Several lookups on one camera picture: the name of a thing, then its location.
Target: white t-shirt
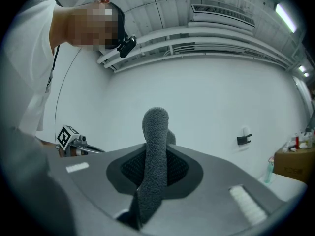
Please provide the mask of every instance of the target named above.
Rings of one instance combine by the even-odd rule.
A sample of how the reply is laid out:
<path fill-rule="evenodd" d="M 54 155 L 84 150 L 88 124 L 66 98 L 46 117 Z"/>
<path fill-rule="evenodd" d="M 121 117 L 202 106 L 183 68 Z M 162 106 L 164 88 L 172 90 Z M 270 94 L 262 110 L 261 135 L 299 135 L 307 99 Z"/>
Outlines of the white t-shirt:
<path fill-rule="evenodd" d="M 56 0 L 28 0 L 1 51 L 1 122 L 35 135 L 43 128 L 54 55 L 49 31 Z"/>

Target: ceiling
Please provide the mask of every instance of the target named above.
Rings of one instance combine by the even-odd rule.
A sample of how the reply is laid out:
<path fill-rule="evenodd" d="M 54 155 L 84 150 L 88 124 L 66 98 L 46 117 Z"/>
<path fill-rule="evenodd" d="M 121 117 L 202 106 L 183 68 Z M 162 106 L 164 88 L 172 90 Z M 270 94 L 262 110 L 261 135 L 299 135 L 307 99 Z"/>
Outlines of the ceiling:
<path fill-rule="evenodd" d="M 62 6 L 75 6 L 87 3 L 92 0 L 58 0 Z M 287 64 L 283 68 L 287 71 L 293 72 L 297 76 L 301 76 L 298 71 L 298 66 L 303 64 L 307 68 L 310 77 L 304 78 L 306 81 L 313 79 L 314 69 L 310 59 L 307 59 L 305 48 L 301 44 L 306 30 L 303 21 L 298 18 L 296 13 L 294 19 L 298 22 L 298 29 L 295 33 L 291 33 L 287 25 L 274 11 L 275 4 L 283 2 L 283 0 L 111 0 L 119 6 L 126 15 L 125 29 L 128 35 L 135 35 L 138 39 L 142 36 L 150 35 L 157 30 L 167 30 L 173 27 L 186 27 L 191 20 L 189 12 L 191 4 L 207 4 L 214 5 L 221 8 L 226 8 L 246 15 L 254 20 L 255 28 L 252 31 L 252 37 L 267 44 L 271 48 L 276 49 L 279 53 L 287 57 Z M 148 39 L 139 44 L 136 48 L 143 48 L 152 44 L 161 43 L 163 41 L 187 38 L 187 34 L 174 34 L 170 38 L 167 36 L 158 37 L 155 39 Z M 200 36 L 212 36 L 211 34 L 200 34 Z M 249 43 L 254 46 L 261 46 L 253 41 L 241 40 L 239 41 Z M 165 52 L 170 53 L 171 48 L 182 48 L 182 46 L 189 43 L 174 44 L 173 46 L 162 46 L 152 49 L 147 52 L 142 52 L 132 57 L 127 56 L 124 60 L 118 59 L 117 52 L 107 56 L 106 60 L 102 60 L 104 64 L 111 62 L 110 68 L 115 72 L 126 64 L 135 63 L 137 60 L 156 59 L 162 57 Z M 103 54 L 107 54 L 108 50 L 101 49 Z M 255 50 L 258 58 L 273 60 L 271 57 L 265 57 Z"/>

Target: ceiling light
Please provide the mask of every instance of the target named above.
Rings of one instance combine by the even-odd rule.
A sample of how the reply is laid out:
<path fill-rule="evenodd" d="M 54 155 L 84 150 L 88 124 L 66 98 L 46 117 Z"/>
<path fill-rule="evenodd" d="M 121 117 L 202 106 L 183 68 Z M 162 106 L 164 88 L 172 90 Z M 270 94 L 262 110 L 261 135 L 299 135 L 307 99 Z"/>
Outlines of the ceiling light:
<path fill-rule="evenodd" d="M 296 31 L 296 26 L 293 23 L 293 21 L 290 19 L 290 17 L 288 16 L 288 14 L 285 12 L 285 10 L 281 7 L 280 4 L 277 4 L 276 12 L 283 19 L 283 21 L 287 24 L 287 26 L 289 26 L 291 32 L 294 33 Z"/>
<path fill-rule="evenodd" d="M 305 72 L 305 71 L 306 71 L 305 67 L 302 66 L 302 65 L 299 67 L 299 70 L 300 70 L 301 72 Z"/>

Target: air conditioner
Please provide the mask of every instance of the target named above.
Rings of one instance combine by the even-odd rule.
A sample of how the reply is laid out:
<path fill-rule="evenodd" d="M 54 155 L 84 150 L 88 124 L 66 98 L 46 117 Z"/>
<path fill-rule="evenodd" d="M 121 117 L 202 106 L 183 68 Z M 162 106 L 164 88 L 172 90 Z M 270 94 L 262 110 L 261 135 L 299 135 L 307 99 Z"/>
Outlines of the air conditioner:
<path fill-rule="evenodd" d="M 190 9 L 191 22 L 209 22 L 237 27 L 249 32 L 255 28 L 255 22 L 250 17 L 222 7 L 192 4 Z"/>

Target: brown box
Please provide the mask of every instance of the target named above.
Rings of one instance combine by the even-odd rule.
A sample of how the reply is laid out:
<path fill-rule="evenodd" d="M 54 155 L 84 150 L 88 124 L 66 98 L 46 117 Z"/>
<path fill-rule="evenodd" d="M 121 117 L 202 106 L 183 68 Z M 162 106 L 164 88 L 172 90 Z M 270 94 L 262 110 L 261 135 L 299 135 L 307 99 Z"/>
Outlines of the brown box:
<path fill-rule="evenodd" d="M 307 183 L 315 166 L 315 147 L 275 153 L 273 173 Z"/>

